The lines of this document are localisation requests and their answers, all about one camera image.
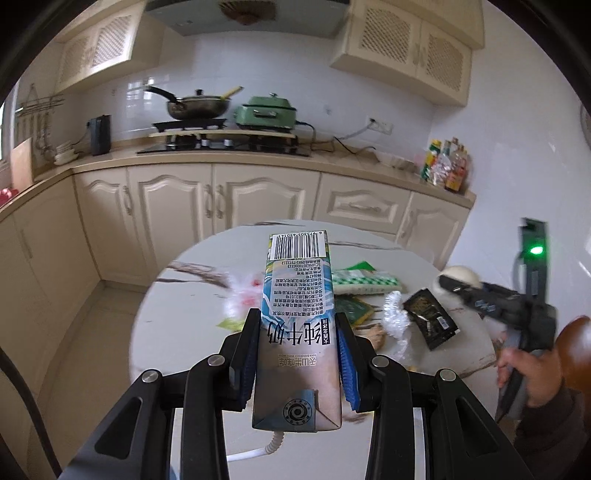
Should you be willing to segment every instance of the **green electric pot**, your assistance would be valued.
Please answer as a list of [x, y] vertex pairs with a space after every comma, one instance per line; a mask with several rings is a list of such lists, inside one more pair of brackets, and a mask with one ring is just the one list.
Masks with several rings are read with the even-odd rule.
[[240, 128], [291, 131], [296, 126], [296, 112], [289, 100], [270, 93], [268, 97], [252, 97], [248, 103], [239, 106], [234, 118]]

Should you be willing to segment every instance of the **brown chair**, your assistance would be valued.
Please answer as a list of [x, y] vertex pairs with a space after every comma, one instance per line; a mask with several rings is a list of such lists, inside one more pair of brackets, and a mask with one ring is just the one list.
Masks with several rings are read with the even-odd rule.
[[570, 322], [556, 340], [566, 386], [583, 393], [585, 425], [591, 430], [591, 319], [581, 316]]

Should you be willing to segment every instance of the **hand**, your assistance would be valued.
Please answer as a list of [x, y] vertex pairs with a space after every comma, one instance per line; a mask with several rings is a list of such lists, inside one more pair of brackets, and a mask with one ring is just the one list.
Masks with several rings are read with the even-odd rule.
[[528, 407], [542, 407], [558, 393], [562, 384], [562, 370], [556, 349], [536, 357], [517, 348], [505, 348], [496, 363], [499, 388], [509, 380], [508, 365], [516, 368], [527, 379]]

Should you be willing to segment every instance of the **white cable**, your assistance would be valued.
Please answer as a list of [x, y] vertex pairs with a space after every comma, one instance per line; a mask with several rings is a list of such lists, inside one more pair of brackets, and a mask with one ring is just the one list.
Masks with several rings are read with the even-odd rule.
[[247, 458], [260, 457], [263, 455], [270, 455], [272, 453], [275, 453], [277, 450], [279, 450], [279, 447], [283, 442], [283, 435], [283, 432], [273, 432], [273, 438], [271, 440], [271, 443], [266, 447], [257, 448], [256, 450], [249, 450], [247, 452], [240, 452], [234, 453], [232, 455], [227, 455], [226, 460], [228, 462], [236, 462], [237, 460], [246, 460]]

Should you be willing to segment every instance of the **drawer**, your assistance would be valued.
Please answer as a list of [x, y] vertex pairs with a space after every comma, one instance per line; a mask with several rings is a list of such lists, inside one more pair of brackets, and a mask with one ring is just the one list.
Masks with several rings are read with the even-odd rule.
[[394, 235], [398, 232], [409, 198], [408, 190], [323, 174], [314, 220]]

